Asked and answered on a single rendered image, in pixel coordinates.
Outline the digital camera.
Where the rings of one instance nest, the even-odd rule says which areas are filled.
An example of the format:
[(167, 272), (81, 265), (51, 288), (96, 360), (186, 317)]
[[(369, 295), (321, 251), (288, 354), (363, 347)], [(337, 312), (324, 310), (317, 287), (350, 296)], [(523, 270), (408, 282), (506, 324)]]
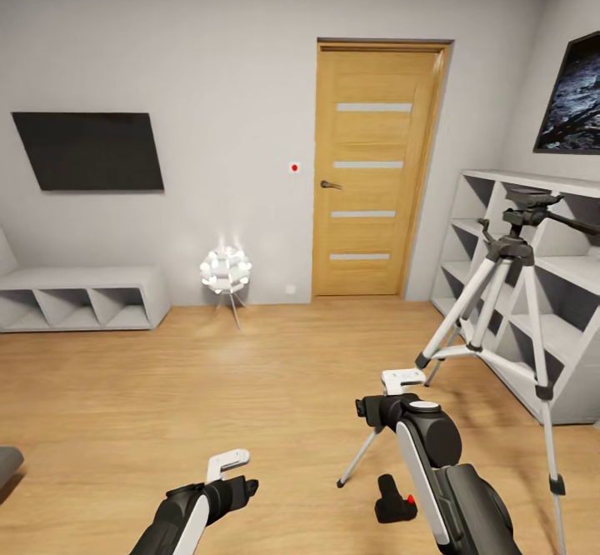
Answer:
[(378, 479), (378, 485), (382, 498), (376, 502), (375, 513), (380, 523), (396, 523), (416, 518), (418, 508), (413, 495), (403, 499), (391, 474), (383, 474)]

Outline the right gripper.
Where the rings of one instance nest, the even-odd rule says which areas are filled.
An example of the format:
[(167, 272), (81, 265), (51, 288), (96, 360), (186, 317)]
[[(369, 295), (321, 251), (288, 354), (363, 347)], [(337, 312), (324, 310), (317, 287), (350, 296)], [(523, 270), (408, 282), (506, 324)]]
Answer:
[(367, 425), (370, 428), (389, 426), (393, 430), (390, 423), (390, 412), (393, 405), (402, 400), (417, 400), (417, 396), (417, 394), (412, 392), (392, 396), (366, 396), (362, 400), (355, 400), (355, 403), (357, 405), (358, 416), (366, 418)]

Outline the camera tripod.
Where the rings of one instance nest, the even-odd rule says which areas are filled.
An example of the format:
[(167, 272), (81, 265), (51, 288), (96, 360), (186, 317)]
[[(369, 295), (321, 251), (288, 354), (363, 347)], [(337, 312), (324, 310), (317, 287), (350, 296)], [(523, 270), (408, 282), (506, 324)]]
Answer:
[[(452, 310), (443, 321), (441, 327), (431, 339), (431, 342), (425, 348), (425, 351), (418, 355), (417, 359), (415, 360), (415, 368), (422, 371), (433, 359), (437, 359), (437, 365), (433, 369), (432, 374), (429, 376), (427, 382), (424, 383), (425, 387), (429, 387), (429, 384), (433, 380), (433, 377), (439, 369), (439, 366), (441, 363), (445, 362), (447, 358), (469, 355), (475, 358), (480, 357), (482, 359), (486, 359), (489, 362), (495, 363), (499, 367), (509, 371), (510, 373), (513, 373), (520, 378), (535, 384), (536, 395), (542, 400), (543, 423), (550, 469), (549, 483), (550, 490), (553, 494), (560, 553), (561, 555), (566, 555), (563, 535), (563, 521), (559, 502), (559, 496), (566, 495), (566, 490), (563, 477), (558, 474), (557, 470), (557, 462), (553, 443), (552, 420), (548, 402), (548, 400), (553, 399), (553, 383), (548, 381), (545, 363), (545, 348), (543, 348), (542, 325), (540, 322), (538, 295), (534, 273), (535, 262), (533, 247), (528, 245), (527, 241), (524, 241), (524, 239), (520, 237), (520, 233), (523, 226), (529, 225), (536, 227), (542, 223), (544, 218), (551, 218), (560, 223), (564, 223), (568, 227), (576, 229), (579, 232), (583, 232), (592, 236), (597, 236), (598, 234), (600, 235), (600, 227), (585, 222), (580, 222), (575, 219), (568, 219), (548, 211), (548, 207), (555, 203), (559, 203), (560, 200), (564, 198), (564, 195), (558, 195), (554, 197), (545, 193), (546, 192), (530, 189), (507, 190), (505, 199), (512, 200), (514, 202), (526, 203), (530, 207), (527, 207), (525, 211), (513, 210), (512, 208), (509, 208), (507, 211), (503, 212), (502, 220), (510, 222), (512, 224), (512, 230), (510, 231), (510, 235), (503, 235), (503, 237), (500, 237), (498, 241), (493, 239), (490, 233), (488, 233), (490, 220), (482, 218), (477, 220), (477, 222), (483, 225), (482, 233), (488, 240), (488, 245), (490, 245), (491, 248), (490, 252), (488, 252), (484, 262), (476, 271), (476, 274), (473, 276), (472, 280), (467, 285), (467, 288), (465, 288), (462, 295), (457, 300), (457, 303), (455, 303)], [(487, 331), (488, 324), (493, 316), (493, 311), (497, 304), (497, 300), (502, 290), (505, 278), (508, 274), (508, 269), (513, 260), (515, 260), (516, 256), (519, 256), (522, 259), (522, 267), (527, 290), (527, 304), (530, 325), (532, 325), (531, 333), (537, 375), (482, 348), (483, 338)], [(488, 289), (488, 294), (474, 331), (468, 318), (477, 305), (479, 298), (483, 295), (483, 292), (487, 288), (490, 280), (492, 280), (490, 288)], [(442, 341), (448, 335), (448, 332), (453, 326), (455, 326), (454, 332), (448, 340), (447, 346), (439, 349), (438, 347), (441, 345)], [(454, 347), (453, 342), (456, 340), (459, 333), (464, 336), (467, 345)], [(410, 387), (411, 385), (402, 386), (402, 393), (407, 393)], [(346, 482), (350, 473), (357, 466), (357, 463), (368, 450), (368, 447), (372, 444), (372, 441), (383, 431), (383, 429), (384, 427), (380, 426), (374, 428), (373, 433), (362, 446), (362, 449), (352, 461), (352, 464), (346, 473), (338, 480), (337, 486), (339, 488), (344, 487), (344, 483)]]

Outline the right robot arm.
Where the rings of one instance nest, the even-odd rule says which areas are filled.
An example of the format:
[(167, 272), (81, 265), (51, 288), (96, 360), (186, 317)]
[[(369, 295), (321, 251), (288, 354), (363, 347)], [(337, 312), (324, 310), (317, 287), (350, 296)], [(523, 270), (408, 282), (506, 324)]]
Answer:
[(459, 464), (462, 439), (435, 402), (402, 386), (424, 383), (417, 368), (383, 371), (383, 395), (355, 400), (370, 428), (389, 426), (443, 555), (523, 555), (513, 540), (508, 508), (471, 463)]

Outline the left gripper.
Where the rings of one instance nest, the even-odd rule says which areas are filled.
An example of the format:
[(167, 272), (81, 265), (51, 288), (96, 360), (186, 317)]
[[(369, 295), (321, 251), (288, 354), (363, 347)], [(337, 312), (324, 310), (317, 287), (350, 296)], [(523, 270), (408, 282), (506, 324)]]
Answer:
[(244, 476), (237, 476), (231, 479), (210, 482), (208, 486), (214, 487), (220, 498), (220, 508), (217, 517), (212, 522), (213, 524), (227, 513), (245, 508), (248, 505), (248, 499), (255, 496), (259, 484), (258, 480), (246, 481)]

